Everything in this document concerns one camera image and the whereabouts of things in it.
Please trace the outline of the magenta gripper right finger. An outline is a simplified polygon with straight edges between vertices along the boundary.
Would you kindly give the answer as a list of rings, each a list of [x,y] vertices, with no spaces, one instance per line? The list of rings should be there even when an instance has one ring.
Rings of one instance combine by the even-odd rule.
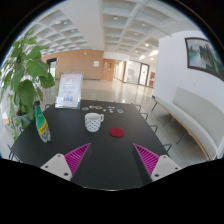
[[[169,156],[157,155],[156,153],[144,148],[138,144],[134,144],[134,148],[140,157],[140,160],[146,170],[148,176],[153,180],[157,181],[164,178],[174,172],[181,170]]]

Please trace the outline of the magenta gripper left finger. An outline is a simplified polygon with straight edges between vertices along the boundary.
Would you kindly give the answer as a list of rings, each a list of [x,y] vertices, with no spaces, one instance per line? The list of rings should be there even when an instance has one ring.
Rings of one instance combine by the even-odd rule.
[[[69,153],[56,154],[41,168],[51,174],[70,181],[87,153],[90,143],[80,146]]]

